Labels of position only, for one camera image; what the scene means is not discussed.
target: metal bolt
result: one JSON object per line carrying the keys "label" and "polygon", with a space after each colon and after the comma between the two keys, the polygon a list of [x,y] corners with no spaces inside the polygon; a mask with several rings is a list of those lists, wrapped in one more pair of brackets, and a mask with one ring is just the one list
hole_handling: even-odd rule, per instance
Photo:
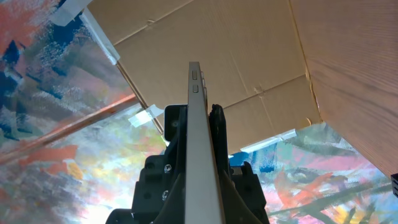
{"label": "metal bolt", "polygon": [[168,195],[169,195],[169,191],[168,190],[163,191],[162,200],[166,201]]}
{"label": "metal bolt", "polygon": [[170,170],[172,170],[172,166],[170,164],[167,164],[166,166],[164,166],[164,172],[167,174],[170,172]]}

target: colorful painted canvas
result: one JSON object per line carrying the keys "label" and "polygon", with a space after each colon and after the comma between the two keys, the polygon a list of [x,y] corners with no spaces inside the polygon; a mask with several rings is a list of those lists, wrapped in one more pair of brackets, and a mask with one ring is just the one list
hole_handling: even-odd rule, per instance
{"label": "colorful painted canvas", "polygon": [[0,166],[0,223],[104,223],[129,208],[147,156],[165,143],[152,122],[128,121],[132,106]]}
{"label": "colorful painted canvas", "polygon": [[250,154],[271,223],[398,223],[391,181],[327,124]]}
{"label": "colorful painted canvas", "polygon": [[0,154],[132,94],[79,17],[49,20],[64,2],[0,1]]}

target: wooden surface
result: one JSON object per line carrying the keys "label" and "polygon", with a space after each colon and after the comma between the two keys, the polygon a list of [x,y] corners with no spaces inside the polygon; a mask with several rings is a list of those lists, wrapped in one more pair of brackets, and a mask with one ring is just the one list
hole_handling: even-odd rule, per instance
{"label": "wooden surface", "polygon": [[398,173],[398,1],[291,0],[321,117]]}

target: white tape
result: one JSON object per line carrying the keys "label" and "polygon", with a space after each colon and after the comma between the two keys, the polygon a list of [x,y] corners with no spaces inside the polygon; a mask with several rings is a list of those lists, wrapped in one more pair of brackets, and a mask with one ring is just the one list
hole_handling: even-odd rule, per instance
{"label": "white tape", "polygon": [[157,108],[155,105],[152,105],[146,110],[134,115],[132,118],[129,118],[129,121],[134,127],[139,127],[140,125],[143,125],[146,122],[151,121],[152,119],[161,115],[163,112],[164,110]]}
{"label": "white tape", "polygon": [[95,20],[94,16],[87,7],[79,17],[89,30],[91,36],[93,36],[95,42],[99,45],[99,47],[101,47],[107,58],[111,61],[113,65],[116,65],[116,62],[118,62],[118,60],[120,59],[120,55],[113,47],[111,41],[107,38],[104,31],[97,23],[97,20]]}
{"label": "white tape", "polygon": [[270,146],[272,144],[275,144],[277,142],[280,142],[280,141],[283,141],[283,140],[286,140],[286,139],[290,139],[290,138],[293,138],[293,137],[296,137],[296,136],[297,136],[296,135],[296,130],[292,129],[292,130],[286,131],[286,132],[284,132],[282,134],[278,134],[278,135],[276,135],[274,137],[267,138],[265,140],[262,140],[262,141],[259,141],[257,143],[254,143],[254,144],[252,144],[250,146],[246,146],[246,147],[242,148],[241,151],[242,152],[246,152],[246,153],[251,153],[251,152],[257,151],[259,149],[264,149],[265,147]]}
{"label": "white tape", "polygon": [[91,0],[66,0],[50,16],[50,21],[58,26],[66,26],[81,12]]}

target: tape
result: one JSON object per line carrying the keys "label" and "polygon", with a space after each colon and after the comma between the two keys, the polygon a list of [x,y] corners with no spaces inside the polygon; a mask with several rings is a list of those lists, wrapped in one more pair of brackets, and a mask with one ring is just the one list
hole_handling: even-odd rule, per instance
{"label": "tape", "polygon": [[164,110],[157,108],[155,105],[148,107],[146,110],[129,118],[130,123],[136,128],[148,121],[152,121],[157,116],[161,115]]}
{"label": "tape", "polygon": [[66,26],[92,0],[66,0],[58,10],[50,16],[50,21],[58,26]]}
{"label": "tape", "polygon": [[83,13],[79,16],[85,27],[90,32],[95,42],[101,47],[106,57],[111,61],[113,65],[116,65],[120,59],[120,55],[113,47],[111,41],[107,38],[101,26],[97,23],[94,16],[86,7]]}
{"label": "tape", "polygon": [[297,136],[296,130],[292,129],[292,130],[286,131],[282,134],[278,134],[274,137],[267,138],[265,140],[254,143],[250,146],[246,146],[246,147],[242,148],[241,151],[246,152],[246,153],[251,153],[251,152],[254,152],[254,151],[257,151],[260,149],[264,149],[265,147],[275,144],[277,142],[284,141],[284,140],[290,139],[290,138],[294,138],[296,136]]}

